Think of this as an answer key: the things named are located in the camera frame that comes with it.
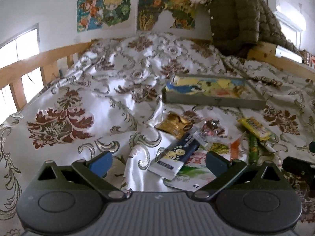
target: gray ribbed surface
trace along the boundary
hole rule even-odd
[[[133,193],[110,204],[102,217],[73,236],[250,236],[225,224],[211,205],[185,193]],[[36,236],[28,233],[25,236]],[[286,232],[277,236],[296,236]]]

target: yellow snack package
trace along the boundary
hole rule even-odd
[[[238,122],[240,122],[246,129],[248,129],[248,131],[250,131],[260,141],[268,140],[270,138],[270,135],[272,134],[254,117],[240,118]]]
[[[177,113],[169,112],[165,120],[154,127],[157,130],[175,136],[176,139],[181,139],[191,126],[192,122],[190,120],[178,115]]]

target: poster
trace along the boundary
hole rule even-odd
[[[195,11],[190,0],[139,0],[138,30],[152,30],[162,11],[172,13],[172,28],[191,30],[195,28]]]
[[[103,0],[78,0],[77,2],[77,30],[102,28]]]
[[[103,0],[103,22],[116,25],[129,19],[130,0]]]

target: olive green puffer jacket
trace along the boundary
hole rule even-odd
[[[280,24],[264,0],[212,0],[210,12],[213,43],[223,55],[246,56],[258,41],[280,45],[297,53],[286,40]]]

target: blue and white package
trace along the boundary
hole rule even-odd
[[[173,180],[188,158],[199,148],[199,142],[186,133],[176,146],[159,161],[148,168],[149,171],[166,179]]]

